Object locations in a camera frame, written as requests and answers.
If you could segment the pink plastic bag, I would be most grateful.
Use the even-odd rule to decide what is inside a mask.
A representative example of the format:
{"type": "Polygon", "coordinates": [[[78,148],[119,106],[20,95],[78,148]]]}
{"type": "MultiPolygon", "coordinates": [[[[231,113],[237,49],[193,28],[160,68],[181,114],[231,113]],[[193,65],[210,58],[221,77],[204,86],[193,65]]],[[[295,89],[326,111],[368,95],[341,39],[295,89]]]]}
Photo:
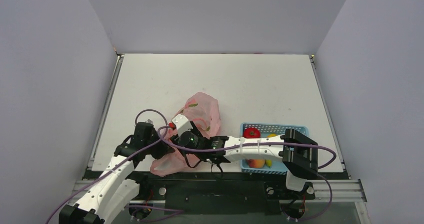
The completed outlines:
{"type": "MultiPolygon", "coordinates": [[[[190,97],[178,114],[186,116],[193,121],[204,137],[210,138],[221,134],[221,117],[219,102],[215,98],[198,92],[190,97]]],[[[178,150],[154,160],[150,172],[156,176],[164,177],[181,171],[188,171],[200,162],[195,155],[187,154],[185,157],[178,150]]]]}

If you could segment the red fake fruit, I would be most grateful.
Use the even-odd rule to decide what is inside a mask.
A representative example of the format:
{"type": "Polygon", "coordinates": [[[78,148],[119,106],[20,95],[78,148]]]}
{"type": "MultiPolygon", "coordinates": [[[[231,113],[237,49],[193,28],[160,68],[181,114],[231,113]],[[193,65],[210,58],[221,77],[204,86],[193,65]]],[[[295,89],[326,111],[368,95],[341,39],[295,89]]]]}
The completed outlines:
{"type": "Polygon", "coordinates": [[[261,133],[260,133],[260,131],[257,128],[249,127],[249,128],[246,128],[243,131],[242,136],[244,138],[247,138],[247,139],[260,138],[261,137],[261,133]]]}

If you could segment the orange fake fruit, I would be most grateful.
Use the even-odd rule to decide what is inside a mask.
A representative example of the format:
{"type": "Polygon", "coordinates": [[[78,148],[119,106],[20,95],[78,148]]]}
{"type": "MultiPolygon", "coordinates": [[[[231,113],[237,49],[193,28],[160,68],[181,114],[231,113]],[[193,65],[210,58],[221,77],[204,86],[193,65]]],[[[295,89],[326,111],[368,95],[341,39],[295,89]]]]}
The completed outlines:
{"type": "Polygon", "coordinates": [[[264,167],[266,161],[262,159],[249,159],[249,160],[246,160],[246,163],[249,168],[261,169],[264,167]]]}

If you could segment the yellow fake banana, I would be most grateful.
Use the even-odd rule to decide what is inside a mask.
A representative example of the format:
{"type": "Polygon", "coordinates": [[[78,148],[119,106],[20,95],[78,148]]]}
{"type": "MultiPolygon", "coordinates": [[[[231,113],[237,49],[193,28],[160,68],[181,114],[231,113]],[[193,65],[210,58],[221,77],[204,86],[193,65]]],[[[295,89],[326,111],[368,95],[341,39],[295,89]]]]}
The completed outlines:
{"type": "MultiPolygon", "coordinates": [[[[272,133],[272,134],[269,134],[268,135],[268,138],[270,138],[270,137],[275,137],[276,136],[276,134],[274,134],[274,133],[272,133]]],[[[273,162],[271,161],[271,160],[265,160],[265,165],[268,167],[268,168],[271,168],[272,167],[272,165],[273,165],[273,162]]]]}

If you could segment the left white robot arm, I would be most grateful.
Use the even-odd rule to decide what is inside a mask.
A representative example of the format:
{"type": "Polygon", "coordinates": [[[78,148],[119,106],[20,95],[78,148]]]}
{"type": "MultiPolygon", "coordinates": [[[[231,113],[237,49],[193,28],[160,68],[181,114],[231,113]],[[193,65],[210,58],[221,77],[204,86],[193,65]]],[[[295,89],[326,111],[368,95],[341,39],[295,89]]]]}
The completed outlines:
{"type": "Polygon", "coordinates": [[[118,145],[106,169],[94,181],[77,191],[85,192],[74,204],[65,203],[60,224],[110,224],[133,199],[148,195],[148,177],[135,171],[146,156],[156,159],[170,153],[163,141],[168,129],[156,129],[149,122],[136,124],[134,133],[118,145]]]}

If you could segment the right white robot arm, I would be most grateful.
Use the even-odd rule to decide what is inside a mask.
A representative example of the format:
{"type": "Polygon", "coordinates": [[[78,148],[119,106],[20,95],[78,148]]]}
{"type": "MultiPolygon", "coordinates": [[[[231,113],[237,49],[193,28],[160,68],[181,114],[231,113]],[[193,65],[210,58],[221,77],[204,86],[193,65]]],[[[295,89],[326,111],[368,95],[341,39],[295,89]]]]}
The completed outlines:
{"type": "Polygon", "coordinates": [[[206,137],[191,122],[172,122],[176,131],[172,142],[182,153],[193,154],[203,162],[215,165],[240,160],[270,160],[285,165],[286,178],[283,193],[296,197],[304,190],[308,180],[318,173],[317,143],[294,129],[274,137],[206,137]]]}

